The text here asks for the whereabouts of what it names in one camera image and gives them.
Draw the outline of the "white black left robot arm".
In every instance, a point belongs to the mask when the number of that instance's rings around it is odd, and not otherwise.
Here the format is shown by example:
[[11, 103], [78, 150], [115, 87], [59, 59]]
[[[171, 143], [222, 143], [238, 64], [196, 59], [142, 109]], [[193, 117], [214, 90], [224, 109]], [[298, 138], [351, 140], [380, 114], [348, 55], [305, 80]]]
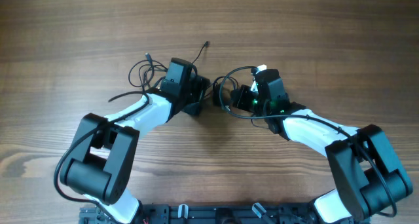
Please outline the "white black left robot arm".
[[138, 102], [105, 117], [85, 115], [56, 165], [53, 183], [58, 194], [94, 204], [113, 223], [148, 223], [142, 203], [127, 188], [137, 143], [181, 111], [199, 115], [209, 85], [193, 63], [172, 58], [154, 86], [138, 87]]

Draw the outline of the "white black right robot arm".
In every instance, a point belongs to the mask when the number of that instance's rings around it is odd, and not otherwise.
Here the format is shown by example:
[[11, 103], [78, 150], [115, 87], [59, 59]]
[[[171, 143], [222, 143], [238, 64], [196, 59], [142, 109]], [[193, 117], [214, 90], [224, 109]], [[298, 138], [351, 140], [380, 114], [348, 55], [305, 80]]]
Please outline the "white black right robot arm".
[[231, 104], [262, 119], [286, 140], [304, 144], [329, 163], [335, 189], [313, 201], [322, 223], [366, 221], [372, 215], [394, 217], [397, 202], [413, 192], [407, 171], [377, 125], [344, 126], [291, 102], [277, 69], [251, 67], [252, 85], [231, 94]]

